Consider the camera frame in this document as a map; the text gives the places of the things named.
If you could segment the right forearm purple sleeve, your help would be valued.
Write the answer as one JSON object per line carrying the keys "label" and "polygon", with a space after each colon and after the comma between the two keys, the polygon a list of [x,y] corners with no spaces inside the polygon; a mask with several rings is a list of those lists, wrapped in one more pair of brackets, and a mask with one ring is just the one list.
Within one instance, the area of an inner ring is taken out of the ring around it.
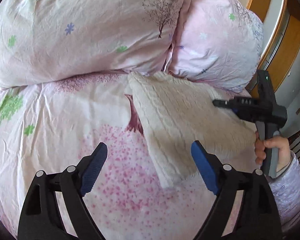
{"label": "right forearm purple sleeve", "polygon": [[300,229],[300,164],[293,152],[290,163],[276,178],[267,177],[279,212],[282,231]]}

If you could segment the person's right hand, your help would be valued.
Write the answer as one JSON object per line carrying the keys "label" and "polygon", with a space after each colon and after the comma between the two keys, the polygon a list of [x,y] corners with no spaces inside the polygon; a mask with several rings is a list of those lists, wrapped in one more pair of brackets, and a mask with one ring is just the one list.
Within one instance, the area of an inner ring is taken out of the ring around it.
{"label": "person's right hand", "polygon": [[259,133],[256,132],[255,141],[255,162],[258,165],[262,165],[263,161],[266,159],[266,149],[277,148],[278,151],[278,161],[277,161],[277,174],[284,172],[291,162],[291,154],[289,148],[289,142],[287,138],[277,136],[268,140],[261,140],[259,138]]}

